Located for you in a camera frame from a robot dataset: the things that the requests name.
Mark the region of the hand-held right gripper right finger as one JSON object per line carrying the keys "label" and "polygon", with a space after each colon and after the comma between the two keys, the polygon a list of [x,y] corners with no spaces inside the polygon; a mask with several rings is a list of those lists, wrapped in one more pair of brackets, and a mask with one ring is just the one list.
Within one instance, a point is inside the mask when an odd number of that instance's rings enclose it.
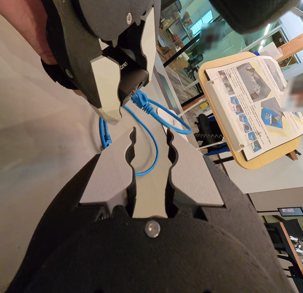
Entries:
{"label": "hand-held right gripper right finger", "polygon": [[165,188],[167,217],[174,218],[183,207],[190,209],[193,217],[201,207],[224,207],[204,156],[174,129],[168,129],[166,137],[172,164]]}

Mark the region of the black swivel chair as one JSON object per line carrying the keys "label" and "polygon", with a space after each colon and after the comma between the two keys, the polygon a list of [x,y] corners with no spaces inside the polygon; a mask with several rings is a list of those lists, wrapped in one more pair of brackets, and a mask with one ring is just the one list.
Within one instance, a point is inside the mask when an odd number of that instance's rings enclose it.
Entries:
{"label": "black swivel chair", "polygon": [[215,137],[215,125],[213,121],[209,121],[208,117],[205,114],[199,114],[198,120],[195,122],[198,126],[198,133],[195,133],[196,141],[202,141],[206,144],[213,144],[216,142]]}

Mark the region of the small framed screen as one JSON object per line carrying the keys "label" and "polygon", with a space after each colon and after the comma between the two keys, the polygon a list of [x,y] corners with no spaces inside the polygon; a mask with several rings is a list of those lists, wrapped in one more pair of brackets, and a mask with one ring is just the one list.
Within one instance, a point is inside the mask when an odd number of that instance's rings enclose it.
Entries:
{"label": "small framed screen", "polygon": [[302,207],[288,207],[288,208],[278,208],[278,212],[281,217],[302,217],[303,208]]}

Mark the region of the small black ethernet switch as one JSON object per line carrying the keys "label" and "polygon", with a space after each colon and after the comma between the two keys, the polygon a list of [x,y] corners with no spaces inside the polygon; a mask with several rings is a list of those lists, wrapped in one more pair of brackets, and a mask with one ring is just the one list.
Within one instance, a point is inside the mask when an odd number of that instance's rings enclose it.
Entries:
{"label": "small black ethernet switch", "polygon": [[129,101],[131,93],[139,90],[147,82],[149,73],[121,48],[108,46],[102,52],[103,56],[119,64],[118,97],[121,106],[124,106]]}

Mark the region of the person's left hand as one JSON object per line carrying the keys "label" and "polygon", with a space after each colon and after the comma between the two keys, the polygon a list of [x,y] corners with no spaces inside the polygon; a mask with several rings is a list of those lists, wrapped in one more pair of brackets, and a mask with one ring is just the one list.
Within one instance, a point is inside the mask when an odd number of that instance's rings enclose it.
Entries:
{"label": "person's left hand", "polygon": [[0,14],[46,64],[57,64],[47,42],[47,13],[41,0],[0,0]]}

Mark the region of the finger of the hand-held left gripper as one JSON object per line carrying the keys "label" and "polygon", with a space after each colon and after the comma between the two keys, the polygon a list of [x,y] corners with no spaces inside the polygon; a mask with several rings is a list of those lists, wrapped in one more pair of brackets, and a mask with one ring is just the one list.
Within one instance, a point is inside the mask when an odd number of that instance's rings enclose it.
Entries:
{"label": "finger of the hand-held left gripper", "polygon": [[104,121],[116,125],[122,119],[118,95],[120,65],[105,56],[93,59],[91,65],[101,103],[100,108],[93,104],[91,107]]}
{"label": "finger of the hand-held left gripper", "polygon": [[142,55],[146,59],[146,70],[149,74],[148,82],[150,82],[156,55],[154,7],[151,7],[145,15],[141,16],[141,20],[143,20],[144,23],[141,37],[141,50]]}

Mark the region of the wooden beam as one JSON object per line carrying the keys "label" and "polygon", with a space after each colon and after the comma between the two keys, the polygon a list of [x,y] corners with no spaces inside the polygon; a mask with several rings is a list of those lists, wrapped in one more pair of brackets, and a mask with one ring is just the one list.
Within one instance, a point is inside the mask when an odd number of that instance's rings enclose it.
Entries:
{"label": "wooden beam", "polygon": [[276,61],[281,62],[286,58],[291,57],[302,50],[303,50],[303,34],[301,33],[297,37],[291,39],[287,43],[278,47],[278,52],[282,53],[282,57],[278,58]]}

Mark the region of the black metal pole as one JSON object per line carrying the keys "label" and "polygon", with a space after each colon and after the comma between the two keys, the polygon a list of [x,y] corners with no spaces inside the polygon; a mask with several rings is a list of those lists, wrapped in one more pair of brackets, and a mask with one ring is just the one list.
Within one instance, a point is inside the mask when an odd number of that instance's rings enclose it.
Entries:
{"label": "black metal pole", "polygon": [[[272,36],[282,30],[281,22],[268,24],[263,30],[246,36],[236,33],[229,25],[225,25],[219,40],[211,44],[211,48],[202,53],[203,62],[231,56],[241,52],[255,52],[261,50],[272,41]],[[195,37],[179,38],[174,35],[175,41],[170,47],[161,47],[161,57],[165,58],[165,65],[174,68],[173,63],[182,59],[181,65],[187,67],[189,60],[199,54],[200,31]]]}

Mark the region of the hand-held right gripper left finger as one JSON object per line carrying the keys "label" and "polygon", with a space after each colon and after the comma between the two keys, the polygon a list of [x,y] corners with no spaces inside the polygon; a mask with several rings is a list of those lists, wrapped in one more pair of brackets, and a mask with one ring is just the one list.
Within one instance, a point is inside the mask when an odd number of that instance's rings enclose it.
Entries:
{"label": "hand-held right gripper left finger", "polygon": [[136,203],[135,157],[136,128],[133,127],[103,150],[80,199],[82,205],[103,205],[112,215],[122,205],[133,217]]}

